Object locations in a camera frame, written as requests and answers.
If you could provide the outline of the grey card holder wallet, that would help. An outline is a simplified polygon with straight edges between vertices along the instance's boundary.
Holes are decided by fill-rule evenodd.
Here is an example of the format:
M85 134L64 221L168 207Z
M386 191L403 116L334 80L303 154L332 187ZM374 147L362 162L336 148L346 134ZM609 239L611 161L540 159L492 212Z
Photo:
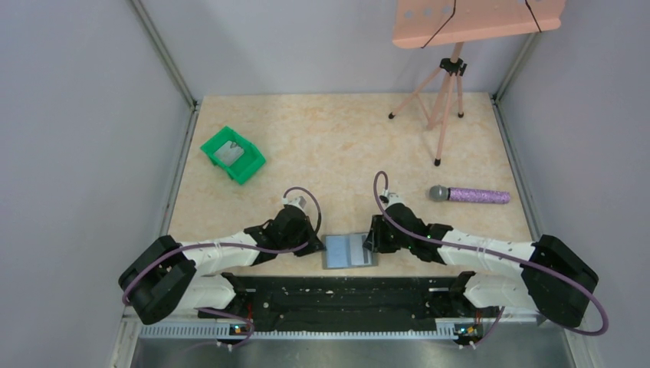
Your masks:
M326 235L323 268L334 270L377 266L379 259L363 247L366 238L366 233Z

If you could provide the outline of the card with black stripe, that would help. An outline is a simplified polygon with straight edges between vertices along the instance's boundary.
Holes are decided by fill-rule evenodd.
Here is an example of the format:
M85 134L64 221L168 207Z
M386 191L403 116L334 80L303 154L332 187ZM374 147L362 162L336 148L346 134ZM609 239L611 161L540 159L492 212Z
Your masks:
M235 141L226 141L214 153L217 164L222 164L226 167L231 166L239 160L245 153L245 150Z

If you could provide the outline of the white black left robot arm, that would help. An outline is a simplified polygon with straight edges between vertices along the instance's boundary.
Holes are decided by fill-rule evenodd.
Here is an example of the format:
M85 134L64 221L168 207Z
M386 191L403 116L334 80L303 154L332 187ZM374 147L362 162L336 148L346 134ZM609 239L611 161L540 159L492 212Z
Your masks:
M150 325L199 308L225 310L236 296L235 287L222 275L229 268L324 249L305 211L285 205L275 218L224 238L179 242L161 236L120 275L118 285L123 303Z

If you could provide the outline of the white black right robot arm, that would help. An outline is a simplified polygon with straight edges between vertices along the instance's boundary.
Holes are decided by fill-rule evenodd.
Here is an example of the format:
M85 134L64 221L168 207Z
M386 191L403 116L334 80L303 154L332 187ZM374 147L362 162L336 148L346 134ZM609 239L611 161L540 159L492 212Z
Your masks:
M474 309L522 308L576 329L589 306L602 306L594 295L598 275L551 235L532 242L483 238L426 224L409 207L394 203L372 217L364 246L374 253L405 249L423 262L463 267L449 297Z

